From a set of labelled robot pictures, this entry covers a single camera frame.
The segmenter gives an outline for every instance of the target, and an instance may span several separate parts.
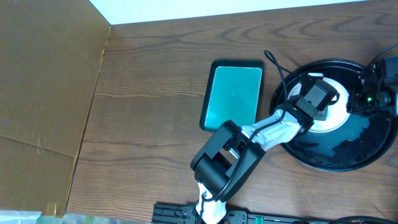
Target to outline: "wooden table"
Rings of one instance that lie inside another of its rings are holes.
[[[149,222],[156,202],[197,200],[189,164],[211,136],[199,117],[212,61],[265,60],[268,49],[291,70],[324,58],[366,64],[396,42],[397,1],[112,26],[68,212]],[[264,118],[279,83],[266,61]],[[274,147],[229,204],[298,217],[398,220],[397,144],[370,166],[342,173],[312,169]]]

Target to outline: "black plate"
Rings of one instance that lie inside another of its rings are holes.
[[[298,76],[308,72],[322,73],[341,83],[351,93],[361,88],[358,73],[364,67],[343,60],[323,60],[298,68],[285,78],[287,92],[299,83]],[[270,114],[283,103],[283,86],[280,84],[271,100]],[[359,169],[380,158],[397,136],[397,119],[385,112],[371,118],[350,114],[338,129],[328,133],[308,132],[281,144],[293,157],[311,167],[327,171]]]

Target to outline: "robotic arm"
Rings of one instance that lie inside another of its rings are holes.
[[[225,203],[245,183],[264,154],[271,147],[289,142],[297,134],[305,134],[314,117],[333,103],[338,92],[322,79],[310,88],[280,105],[274,114],[256,124],[239,127],[227,121],[212,135],[191,162],[200,189],[196,206],[207,224],[218,223],[226,214]],[[237,161],[231,164],[220,150],[231,153]]]

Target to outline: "white backdrop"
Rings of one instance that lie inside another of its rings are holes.
[[[111,25],[360,0],[90,0]]]

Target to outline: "cardboard box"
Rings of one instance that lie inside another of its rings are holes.
[[[81,0],[0,1],[0,210],[63,216],[110,25]]]

